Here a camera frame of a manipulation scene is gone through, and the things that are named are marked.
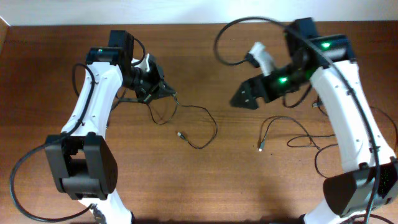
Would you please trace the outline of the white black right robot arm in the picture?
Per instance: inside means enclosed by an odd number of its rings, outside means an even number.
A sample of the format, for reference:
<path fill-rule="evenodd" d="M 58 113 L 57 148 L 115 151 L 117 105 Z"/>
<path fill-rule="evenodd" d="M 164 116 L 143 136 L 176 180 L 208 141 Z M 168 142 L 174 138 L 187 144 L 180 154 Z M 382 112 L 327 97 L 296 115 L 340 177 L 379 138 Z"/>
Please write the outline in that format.
<path fill-rule="evenodd" d="M 323 200 L 297 222 L 367 220 L 373 210 L 397 198 L 397 157 L 374 120 L 351 44 L 341 34 L 287 42 L 292 61 L 282 68 L 275 67 L 262 43 L 253 45 L 245 59 L 262 72 L 241 84 L 231 106 L 255 110 L 258 98 L 269 103 L 311 84 L 338 141 L 343 173 L 325 179 Z"/>

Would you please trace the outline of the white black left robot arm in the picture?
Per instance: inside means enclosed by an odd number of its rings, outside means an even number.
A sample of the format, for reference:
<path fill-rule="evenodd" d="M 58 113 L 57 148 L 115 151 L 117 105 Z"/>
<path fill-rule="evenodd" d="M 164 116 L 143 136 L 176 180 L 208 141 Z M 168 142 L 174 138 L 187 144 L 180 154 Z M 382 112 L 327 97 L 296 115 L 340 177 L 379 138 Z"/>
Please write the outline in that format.
<path fill-rule="evenodd" d="M 49 135 L 45 153 L 56 189 L 88 207 L 98 223 L 134 223 L 117 190 L 118 165 L 106 143 L 113 101 L 120 88 L 135 92 L 128 102 L 149 104 L 173 96 L 151 54 L 134 59 L 121 47 L 92 48 L 82 65 L 85 81 L 59 135 Z"/>

